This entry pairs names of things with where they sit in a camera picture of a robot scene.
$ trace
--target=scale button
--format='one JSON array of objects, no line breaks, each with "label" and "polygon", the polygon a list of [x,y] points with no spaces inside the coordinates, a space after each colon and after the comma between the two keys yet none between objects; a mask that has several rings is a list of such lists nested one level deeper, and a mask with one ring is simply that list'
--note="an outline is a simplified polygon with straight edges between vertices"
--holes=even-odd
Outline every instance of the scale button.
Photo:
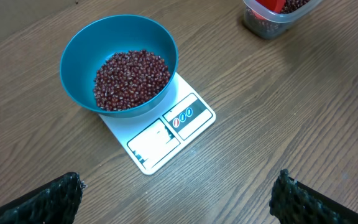
[{"label": "scale button", "polygon": [[179,118],[175,118],[175,119],[173,120],[172,124],[173,124],[173,127],[174,127],[174,128],[179,127],[179,124],[180,124]]},{"label": "scale button", "polygon": [[187,115],[187,117],[191,117],[191,115],[193,115],[193,109],[187,108],[186,109],[186,115]]},{"label": "scale button", "polygon": [[179,115],[179,119],[180,119],[181,122],[185,122],[185,121],[186,121],[186,114],[185,114],[185,113],[181,113],[181,114]]}]

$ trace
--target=bowl rim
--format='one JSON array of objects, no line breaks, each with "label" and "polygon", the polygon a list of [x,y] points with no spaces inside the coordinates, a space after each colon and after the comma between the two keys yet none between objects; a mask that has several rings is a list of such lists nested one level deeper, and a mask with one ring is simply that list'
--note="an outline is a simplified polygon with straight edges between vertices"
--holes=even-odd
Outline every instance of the bowl rim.
[{"label": "bowl rim", "polygon": [[[173,42],[173,45],[175,46],[175,53],[176,53],[176,63],[175,63],[175,68],[173,68],[173,73],[171,74],[171,77],[168,81],[168,83],[164,86],[164,88],[162,88],[162,90],[157,94],[155,95],[153,98],[151,98],[149,101],[139,105],[139,106],[136,106],[134,108],[131,108],[131,109],[127,109],[127,110],[121,110],[121,111],[106,111],[106,110],[102,110],[100,108],[98,109],[93,109],[93,108],[90,108],[89,106],[86,106],[84,105],[83,103],[80,103],[78,100],[76,100],[72,95],[71,93],[67,90],[66,86],[65,86],[65,83],[63,82],[63,77],[62,77],[62,62],[63,62],[63,58],[65,56],[65,53],[66,53],[66,50],[68,48],[68,46],[71,44],[71,42],[75,39],[75,37],[80,34],[83,30],[85,30],[86,28],[88,28],[89,26],[92,26],[93,24],[97,23],[97,22],[100,22],[100,21],[103,21],[105,19],[110,19],[110,18],[113,18],[113,17],[138,17],[140,19],[147,19],[148,21],[150,22],[153,22],[155,23],[156,25],[160,26],[163,30],[165,30],[165,32],[169,35],[169,37],[171,38],[172,42]],[[162,94],[162,92],[164,90],[167,89],[167,87],[169,86],[169,84],[171,84],[172,80],[173,80],[173,77],[175,76],[176,74],[176,70],[178,68],[178,59],[179,59],[179,56],[178,56],[178,47],[177,47],[177,43],[175,42],[175,39],[172,37],[171,33],[169,33],[169,31],[163,26],[161,25],[159,22],[153,20],[153,19],[150,19],[148,17],[145,17],[145,16],[140,16],[140,15],[136,15],[136,14],[118,14],[118,15],[113,15],[113,16],[108,16],[108,17],[104,17],[102,19],[98,19],[97,21],[93,21],[91,22],[90,24],[86,25],[84,28],[82,28],[80,31],[78,31],[71,39],[70,41],[67,43],[66,47],[65,47],[65,50],[63,51],[62,53],[62,57],[60,58],[60,64],[59,64],[59,73],[60,73],[60,82],[62,83],[63,85],[63,88],[64,90],[66,91],[67,95],[75,102],[77,103],[78,105],[82,106],[83,108],[86,108],[90,111],[94,111],[98,114],[124,114],[124,113],[130,113],[132,111],[135,111],[135,110],[138,110],[144,106],[146,106],[148,103],[150,103],[151,101],[155,100],[159,95]]]}]

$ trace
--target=white scale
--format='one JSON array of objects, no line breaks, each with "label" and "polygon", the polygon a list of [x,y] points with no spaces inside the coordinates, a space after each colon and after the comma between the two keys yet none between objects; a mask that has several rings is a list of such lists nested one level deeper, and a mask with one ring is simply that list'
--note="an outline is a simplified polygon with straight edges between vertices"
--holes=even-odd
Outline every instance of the white scale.
[{"label": "white scale", "polygon": [[100,117],[147,175],[166,164],[216,119],[215,112],[177,73],[164,99],[147,113],[133,118]]}]

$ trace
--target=scale label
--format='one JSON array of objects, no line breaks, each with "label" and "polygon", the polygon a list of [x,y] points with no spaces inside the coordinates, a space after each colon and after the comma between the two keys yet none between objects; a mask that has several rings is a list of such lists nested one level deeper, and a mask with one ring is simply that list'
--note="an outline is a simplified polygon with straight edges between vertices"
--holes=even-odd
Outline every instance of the scale label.
[{"label": "scale label", "polygon": [[146,169],[150,169],[179,144],[179,140],[161,119],[157,119],[130,140],[127,145],[139,162]]},{"label": "scale label", "polygon": [[212,118],[212,113],[196,95],[191,93],[165,113],[163,117],[173,130],[185,140]]}]

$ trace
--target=pile of beans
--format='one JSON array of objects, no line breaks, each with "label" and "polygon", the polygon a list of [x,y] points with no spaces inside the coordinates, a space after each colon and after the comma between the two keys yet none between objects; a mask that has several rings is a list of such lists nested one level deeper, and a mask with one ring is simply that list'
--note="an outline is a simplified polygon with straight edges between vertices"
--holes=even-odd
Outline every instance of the pile of beans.
[{"label": "pile of beans", "polygon": [[310,0],[286,0],[281,14],[295,12],[297,9],[308,3]]},{"label": "pile of beans", "polygon": [[106,111],[134,108],[157,95],[170,77],[164,59],[152,52],[115,53],[96,72],[96,104]]}]

